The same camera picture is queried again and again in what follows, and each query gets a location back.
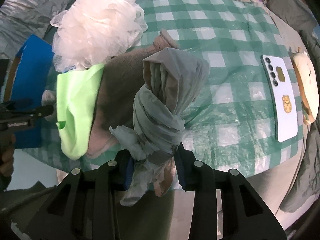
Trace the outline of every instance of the white phone case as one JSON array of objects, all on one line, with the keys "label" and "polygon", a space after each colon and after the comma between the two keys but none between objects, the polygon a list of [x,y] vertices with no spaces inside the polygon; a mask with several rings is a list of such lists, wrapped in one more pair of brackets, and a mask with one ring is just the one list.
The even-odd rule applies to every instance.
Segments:
[{"label": "white phone case", "polygon": [[297,109],[291,80],[282,58],[263,55],[262,63],[266,70],[274,101],[276,137],[279,142],[283,142],[298,133]]}]

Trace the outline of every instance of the crumpled plastic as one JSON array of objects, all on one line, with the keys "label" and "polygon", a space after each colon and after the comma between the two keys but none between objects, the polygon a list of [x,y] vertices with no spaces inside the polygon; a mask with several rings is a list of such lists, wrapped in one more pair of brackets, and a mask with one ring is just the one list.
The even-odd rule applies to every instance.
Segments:
[{"label": "crumpled plastic", "polygon": [[0,58],[14,59],[31,34],[42,38],[69,0],[6,0],[0,7]]},{"label": "crumpled plastic", "polygon": [[52,44],[58,72],[86,70],[118,56],[148,28],[136,0],[76,0],[51,20],[58,27]]},{"label": "crumpled plastic", "polygon": [[25,234],[25,233],[22,233],[20,231],[20,229],[17,227],[17,225],[11,221],[11,230],[16,234],[17,237],[19,237],[20,240],[31,240],[31,238]]},{"label": "crumpled plastic", "polygon": [[[151,183],[158,186],[184,134],[182,111],[200,93],[209,76],[209,64],[183,50],[165,48],[143,60],[145,84],[133,102],[133,127],[110,127],[135,162],[124,206],[134,205]],[[172,184],[173,177],[168,178]]]}]

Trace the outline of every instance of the human hand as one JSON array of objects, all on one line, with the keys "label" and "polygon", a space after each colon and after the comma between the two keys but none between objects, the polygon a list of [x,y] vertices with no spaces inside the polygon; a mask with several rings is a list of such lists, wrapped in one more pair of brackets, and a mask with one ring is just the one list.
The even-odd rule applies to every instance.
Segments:
[{"label": "human hand", "polygon": [[14,135],[12,135],[11,143],[10,145],[5,149],[5,151],[2,153],[1,160],[3,161],[3,164],[0,166],[0,173],[4,177],[10,177],[13,173],[13,153],[14,153],[14,144],[16,142],[16,138]]}]

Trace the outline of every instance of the plush toy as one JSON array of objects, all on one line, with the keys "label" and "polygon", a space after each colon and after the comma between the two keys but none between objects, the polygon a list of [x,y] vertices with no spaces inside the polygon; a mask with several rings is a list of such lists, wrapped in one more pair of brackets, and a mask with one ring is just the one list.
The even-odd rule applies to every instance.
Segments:
[{"label": "plush toy", "polygon": [[164,48],[178,48],[166,30],[161,31],[150,47],[133,49],[106,63],[94,110],[88,157],[96,158],[118,143],[109,131],[110,126],[133,128],[133,100],[145,83],[142,60]]},{"label": "plush toy", "polygon": [[303,122],[311,124],[317,117],[319,107],[316,73],[307,53],[300,47],[298,47],[298,53],[291,55],[291,61],[302,98]]}]

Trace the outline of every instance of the gray blanket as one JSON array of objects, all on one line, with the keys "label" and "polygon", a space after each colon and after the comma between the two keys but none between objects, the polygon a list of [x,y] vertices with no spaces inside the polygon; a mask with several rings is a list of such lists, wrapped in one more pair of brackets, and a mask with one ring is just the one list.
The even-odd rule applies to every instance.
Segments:
[{"label": "gray blanket", "polygon": [[295,31],[312,33],[317,25],[311,10],[301,0],[268,0],[267,7]]},{"label": "gray blanket", "polygon": [[[305,31],[300,32],[301,38],[310,54],[315,68],[318,91],[320,91],[320,45],[319,40]],[[306,150],[301,162],[297,178],[287,197],[282,201],[280,209],[295,212],[305,201],[320,191],[320,108],[316,121],[310,126],[307,136]]]}]

